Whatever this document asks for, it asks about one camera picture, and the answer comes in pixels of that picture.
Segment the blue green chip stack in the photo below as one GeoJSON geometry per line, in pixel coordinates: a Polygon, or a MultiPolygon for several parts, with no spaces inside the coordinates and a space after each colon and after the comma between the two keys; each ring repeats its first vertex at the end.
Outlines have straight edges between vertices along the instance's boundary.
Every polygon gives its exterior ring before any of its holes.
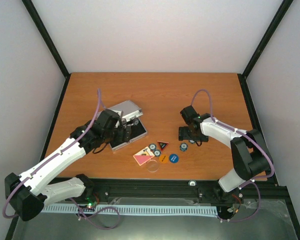
{"type": "Polygon", "coordinates": [[[180,144],[179,148],[182,152],[185,152],[188,149],[188,145],[185,142],[183,142],[180,144]]]}

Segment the pink yellow card deck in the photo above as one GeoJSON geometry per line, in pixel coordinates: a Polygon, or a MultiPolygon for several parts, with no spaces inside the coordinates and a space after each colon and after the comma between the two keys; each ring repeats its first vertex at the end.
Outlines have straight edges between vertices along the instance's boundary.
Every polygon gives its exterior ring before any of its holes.
{"type": "Polygon", "coordinates": [[[139,166],[142,166],[143,164],[147,163],[149,160],[151,160],[154,157],[154,153],[151,151],[151,149],[146,146],[139,152],[135,153],[133,155],[133,158],[137,162],[139,166]]]}

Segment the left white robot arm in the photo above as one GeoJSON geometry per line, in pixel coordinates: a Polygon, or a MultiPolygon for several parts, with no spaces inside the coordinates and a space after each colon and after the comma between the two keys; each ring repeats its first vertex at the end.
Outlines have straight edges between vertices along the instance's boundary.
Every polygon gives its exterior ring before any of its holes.
{"type": "Polygon", "coordinates": [[[59,148],[37,165],[19,175],[13,172],[7,175],[4,179],[5,205],[15,210],[12,217],[29,221],[55,202],[73,197],[85,202],[91,200],[94,188],[78,177],[56,185],[50,182],[75,161],[111,142],[118,128],[124,127],[126,122],[122,111],[105,109],[77,127],[59,148]]]}

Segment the triangular all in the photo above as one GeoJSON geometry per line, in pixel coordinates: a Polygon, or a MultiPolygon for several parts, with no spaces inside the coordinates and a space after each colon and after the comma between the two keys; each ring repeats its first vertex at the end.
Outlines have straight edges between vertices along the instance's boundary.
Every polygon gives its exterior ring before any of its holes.
{"type": "Polygon", "coordinates": [[[169,142],[166,142],[166,141],[157,141],[157,145],[158,145],[159,150],[160,150],[161,152],[164,151],[164,150],[168,147],[169,144],[170,144],[170,143],[169,143],[169,142]]]}

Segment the aluminium poker case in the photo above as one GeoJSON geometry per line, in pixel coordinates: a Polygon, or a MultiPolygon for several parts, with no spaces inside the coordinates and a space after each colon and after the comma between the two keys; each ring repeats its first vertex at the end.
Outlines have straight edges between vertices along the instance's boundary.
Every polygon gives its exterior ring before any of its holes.
{"type": "Polygon", "coordinates": [[[129,142],[114,142],[114,139],[109,143],[112,151],[117,151],[130,143],[133,143],[147,135],[147,130],[141,122],[143,110],[131,100],[126,100],[109,108],[111,111],[120,116],[120,121],[116,124],[115,131],[118,127],[131,126],[131,136],[129,142]]]}

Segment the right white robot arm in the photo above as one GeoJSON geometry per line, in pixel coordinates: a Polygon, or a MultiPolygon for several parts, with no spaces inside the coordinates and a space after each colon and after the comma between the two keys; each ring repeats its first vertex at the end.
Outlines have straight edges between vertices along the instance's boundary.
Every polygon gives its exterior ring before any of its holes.
{"type": "Polygon", "coordinates": [[[253,182],[257,175],[274,171],[273,160],[262,134],[237,129],[219,121],[209,113],[199,115],[192,105],[180,111],[186,126],[178,128],[178,140],[188,140],[198,147],[213,138],[231,150],[233,168],[221,177],[212,190],[212,197],[218,203],[226,202],[237,188],[253,182]]]}

